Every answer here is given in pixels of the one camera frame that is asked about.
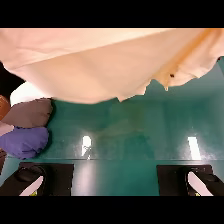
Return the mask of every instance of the purple cloth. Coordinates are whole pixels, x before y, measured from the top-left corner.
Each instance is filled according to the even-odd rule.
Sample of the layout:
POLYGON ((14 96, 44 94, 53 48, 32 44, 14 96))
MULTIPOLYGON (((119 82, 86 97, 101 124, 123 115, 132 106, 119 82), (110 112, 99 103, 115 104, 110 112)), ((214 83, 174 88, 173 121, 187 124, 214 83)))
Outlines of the purple cloth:
POLYGON ((19 128, 0 137, 0 148, 18 159, 35 157, 48 142, 48 130, 44 127, 19 128))

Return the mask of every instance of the teal tabletop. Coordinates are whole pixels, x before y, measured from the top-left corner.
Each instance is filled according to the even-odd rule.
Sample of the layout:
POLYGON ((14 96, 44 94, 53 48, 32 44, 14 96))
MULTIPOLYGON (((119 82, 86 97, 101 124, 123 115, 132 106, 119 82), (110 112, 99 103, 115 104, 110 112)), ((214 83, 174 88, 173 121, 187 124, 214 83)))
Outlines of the teal tabletop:
MULTIPOLYGON (((55 100, 49 144, 29 161, 74 164, 72 195, 158 195, 157 164, 211 164, 224 180, 223 74, 221 59, 168 92, 152 81, 121 103, 55 100)), ((0 184, 19 162, 7 157, 0 184)))

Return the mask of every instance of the white cloth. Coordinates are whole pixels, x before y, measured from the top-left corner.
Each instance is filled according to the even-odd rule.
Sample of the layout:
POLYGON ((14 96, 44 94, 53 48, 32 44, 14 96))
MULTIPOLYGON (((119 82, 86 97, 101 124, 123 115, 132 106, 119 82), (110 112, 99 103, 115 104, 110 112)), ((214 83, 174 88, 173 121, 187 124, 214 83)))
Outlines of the white cloth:
POLYGON ((53 97, 122 101, 152 79, 167 88, 200 78, 224 54, 223 40, 223 28, 3 28, 0 60, 53 97))
POLYGON ((51 96, 48 94, 45 94, 43 91, 41 91, 39 88, 34 86, 32 83, 24 82, 22 85, 20 85, 17 89, 15 89, 11 95, 10 95, 10 103, 11 106, 22 103, 22 102, 28 102, 35 99, 40 98, 50 98, 51 96))

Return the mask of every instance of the white garment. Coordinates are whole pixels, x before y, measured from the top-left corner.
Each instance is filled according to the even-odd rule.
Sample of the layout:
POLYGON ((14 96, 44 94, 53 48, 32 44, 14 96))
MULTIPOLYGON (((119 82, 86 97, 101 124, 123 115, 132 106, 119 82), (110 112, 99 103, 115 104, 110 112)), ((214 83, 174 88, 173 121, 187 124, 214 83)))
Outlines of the white garment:
POLYGON ((39 88, 34 86, 32 83, 24 82, 17 89, 15 89, 10 95, 11 106, 28 102, 40 98, 50 98, 51 96, 41 91, 39 88))
POLYGON ((152 79, 167 88, 206 74, 223 40, 222 28, 3 28, 0 60, 53 97, 122 101, 144 94, 152 79))

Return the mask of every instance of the garment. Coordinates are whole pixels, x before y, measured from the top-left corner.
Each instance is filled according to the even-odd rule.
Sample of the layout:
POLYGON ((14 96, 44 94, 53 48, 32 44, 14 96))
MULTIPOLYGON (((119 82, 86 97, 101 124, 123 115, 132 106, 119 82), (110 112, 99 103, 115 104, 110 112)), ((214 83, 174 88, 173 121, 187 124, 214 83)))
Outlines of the garment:
POLYGON ((23 129, 15 127, 13 131, 0 137, 0 148, 18 159, 35 157, 48 142, 48 131, 44 127, 23 129))
POLYGON ((15 104, 2 122, 22 128, 35 128, 47 125, 52 112, 50 99, 37 99, 15 104))
POLYGON ((10 131, 13 131, 14 126, 13 125, 8 125, 0 121, 0 137, 10 131))
POLYGON ((223 28, 0 29, 7 70, 77 103, 144 94, 200 78, 224 55, 223 28))
POLYGON ((41 98, 51 98, 51 96, 42 92, 32 83, 25 82, 11 93, 10 103, 13 106, 17 103, 29 102, 41 98))

